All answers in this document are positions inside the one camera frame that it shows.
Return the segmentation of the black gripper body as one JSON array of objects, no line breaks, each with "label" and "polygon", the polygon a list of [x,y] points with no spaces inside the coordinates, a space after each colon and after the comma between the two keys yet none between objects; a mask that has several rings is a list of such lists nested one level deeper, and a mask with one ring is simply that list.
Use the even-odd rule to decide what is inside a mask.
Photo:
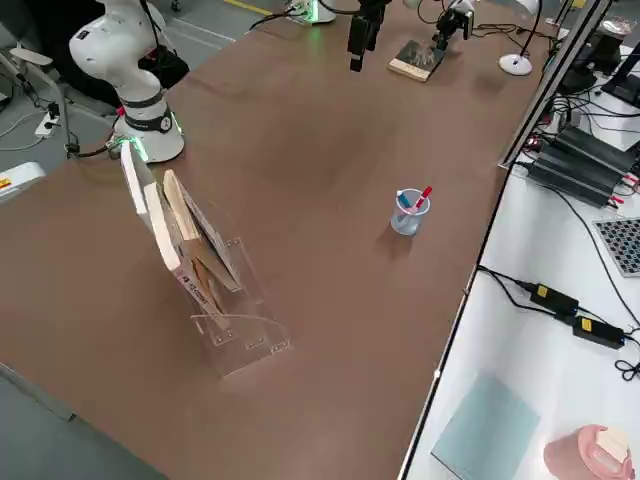
[{"label": "black gripper body", "polygon": [[360,0],[355,16],[368,21],[383,21],[388,4],[389,0]]},{"label": "black gripper body", "polygon": [[436,29],[440,36],[451,36],[464,27],[464,14],[452,8],[443,12],[437,20]]}]

